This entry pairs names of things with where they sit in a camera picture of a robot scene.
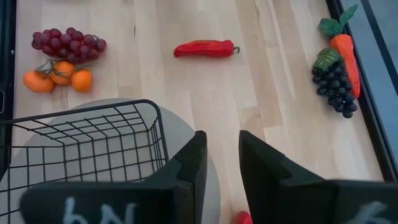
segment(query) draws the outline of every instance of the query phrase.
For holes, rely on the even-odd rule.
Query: metal grid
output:
[[[2,146],[13,157],[0,181],[0,223],[18,223],[19,198],[35,185],[142,182],[168,161],[160,111],[151,101],[17,119],[0,127],[9,125],[34,136],[24,146]]]

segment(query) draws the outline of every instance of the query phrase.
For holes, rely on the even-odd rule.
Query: red chili pepper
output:
[[[174,57],[181,57],[185,55],[204,55],[208,57],[229,57],[241,50],[239,47],[234,47],[230,40],[194,40],[186,44],[179,45],[174,50]]]

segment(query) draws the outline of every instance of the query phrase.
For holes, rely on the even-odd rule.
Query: wooden table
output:
[[[103,98],[148,98],[208,133],[221,188],[220,223],[248,210],[239,171],[238,132],[247,129],[324,178],[381,180],[360,111],[344,119],[315,93],[310,67],[328,41],[320,0],[19,0],[15,117],[73,108]],[[35,31],[75,27],[108,42],[93,91],[57,87],[35,94],[24,72],[45,61]],[[231,39],[226,59],[173,57],[194,39]],[[24,142],[14,135],[14,143]]]

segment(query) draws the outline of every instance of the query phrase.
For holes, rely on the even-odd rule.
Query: carrot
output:
[[[361,82],[354,56],[354,45],[351,37],[346,34],[336,35],[332,38],[330,45],[337,50],[344,59],[348,80],[353,85],[351,93],[358,98],[361,94]]]
[[[343,28],[347,22],[354,16],[354,12],[358,5],[351,6],[347,11],[342,13],[339,21],[335,19],[322,19],[319,23],[321,32],[332,37],[330,45],[337,50],[344,59],[348,80],[352,84],[351,93],[358,98],[361,94],[361,82],[359,80],[358,67],[354,56],[354,44],[349,35],[343,34]]]

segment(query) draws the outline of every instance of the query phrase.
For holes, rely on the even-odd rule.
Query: grape leaf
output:
[[[337,50],[326,48],[318,54],[318,58],[313,66],[326,71],[330,65],[333,65],[333,63],[337,62],[340,58],[341,56]]]
[[[342,15],[340,16],[340,24],[342,27],[345,26],[345,24],[347,24],[347,22],[354,16],[357,8],[358,4],[351,6],[349,9],[342,13]]]
[[[343,27],[336,19],[323,18],[319,22],[318,28],[321,32],[329,37],[334,37],[343,33]]]

